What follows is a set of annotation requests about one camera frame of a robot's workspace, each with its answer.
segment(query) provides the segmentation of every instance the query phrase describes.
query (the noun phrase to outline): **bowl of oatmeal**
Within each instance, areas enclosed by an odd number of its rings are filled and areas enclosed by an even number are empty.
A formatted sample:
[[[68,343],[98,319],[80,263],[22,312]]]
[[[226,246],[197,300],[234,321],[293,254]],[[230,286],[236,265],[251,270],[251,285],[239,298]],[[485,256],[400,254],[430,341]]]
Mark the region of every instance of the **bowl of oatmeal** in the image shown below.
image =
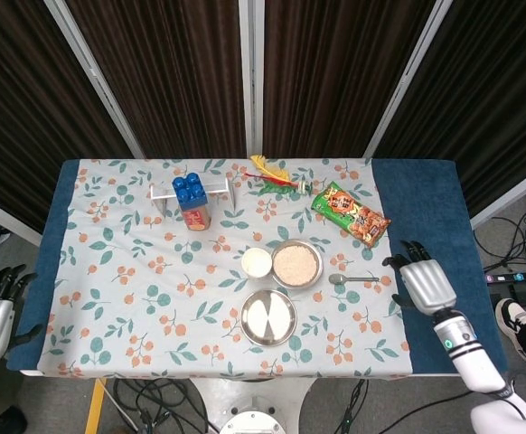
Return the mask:
[[[283,241],[273,250],[271,259],[273,278],[287,289],[311,287],[324,269],[319,251],[303,240]]]

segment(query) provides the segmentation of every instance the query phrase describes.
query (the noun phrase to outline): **brown curtain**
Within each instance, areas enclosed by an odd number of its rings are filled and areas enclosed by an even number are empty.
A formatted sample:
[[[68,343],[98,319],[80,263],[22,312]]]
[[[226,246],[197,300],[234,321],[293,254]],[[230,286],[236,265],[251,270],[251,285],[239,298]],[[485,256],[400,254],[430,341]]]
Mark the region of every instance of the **brown curtain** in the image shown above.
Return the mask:
[[[43,2],[0,0],[0,207],[42,231],[65,160],[131,156]]]
[[[237,0],[67,3],[147,157],[245,155]]]
[[[263,151],[361,156],[432,0],[267,0]]]
[[[471,215],[526,178],[526,2],[452,4],[376,156],[455,160]]]

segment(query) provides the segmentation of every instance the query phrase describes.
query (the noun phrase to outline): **sneaker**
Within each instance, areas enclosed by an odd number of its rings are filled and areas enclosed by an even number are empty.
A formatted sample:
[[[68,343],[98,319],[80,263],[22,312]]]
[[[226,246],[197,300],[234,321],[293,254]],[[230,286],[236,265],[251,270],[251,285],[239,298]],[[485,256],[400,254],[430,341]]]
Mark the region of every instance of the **sneaker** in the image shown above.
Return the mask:
[[[496,323],[507,335],[514,345],[514,349],[526,362],[526,353],[518,342],[517,334],[526,325],[526,311],[511,298],[504,298],[498,302],[495,308]]]

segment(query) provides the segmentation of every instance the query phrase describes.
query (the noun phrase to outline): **yellow feather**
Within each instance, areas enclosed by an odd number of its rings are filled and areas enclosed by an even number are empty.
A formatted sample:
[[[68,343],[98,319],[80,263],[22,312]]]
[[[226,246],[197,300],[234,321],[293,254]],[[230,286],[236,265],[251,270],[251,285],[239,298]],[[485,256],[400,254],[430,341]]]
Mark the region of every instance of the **yellow feather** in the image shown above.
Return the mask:
[[[271,176],[281,181],[291,181],[289,172],[286,169],[280,169],[279,167],[270,167],[266,163],[264,156],[251,156],[251,161],[263,175]]]

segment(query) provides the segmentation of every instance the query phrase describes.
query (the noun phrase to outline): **floral tablecloth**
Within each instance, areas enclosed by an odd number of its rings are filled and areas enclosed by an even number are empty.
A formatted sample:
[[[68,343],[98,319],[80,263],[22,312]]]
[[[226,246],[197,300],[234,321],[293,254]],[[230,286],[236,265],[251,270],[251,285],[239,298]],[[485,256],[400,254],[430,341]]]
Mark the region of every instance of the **floral tablecloth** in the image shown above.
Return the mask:
[[[278,160],[314,194],[336,181],[381,211],[370,162]],[[176,200],[163,216],[151,184],[197,172],[203,183],[226,176],[236,205],[210,197],[212,224],[188,231]],[[249,160],[81,160],[61,248],[48,331],[38,369],[49,376],[391,376],[411,373],[409,346],[385,235],[371,250],[311,210],[313,196],[266,186]],[[387,216],[392,220],[401,216]],[[304,291],[271,278],[247,280],[245,249],[311,241],[324,274]],[[334,272],[376,276],[378,284],[331,285]],[[240,329],[249,294],[273,288],[297,311],[296,332],[276,347],[252,344]]]

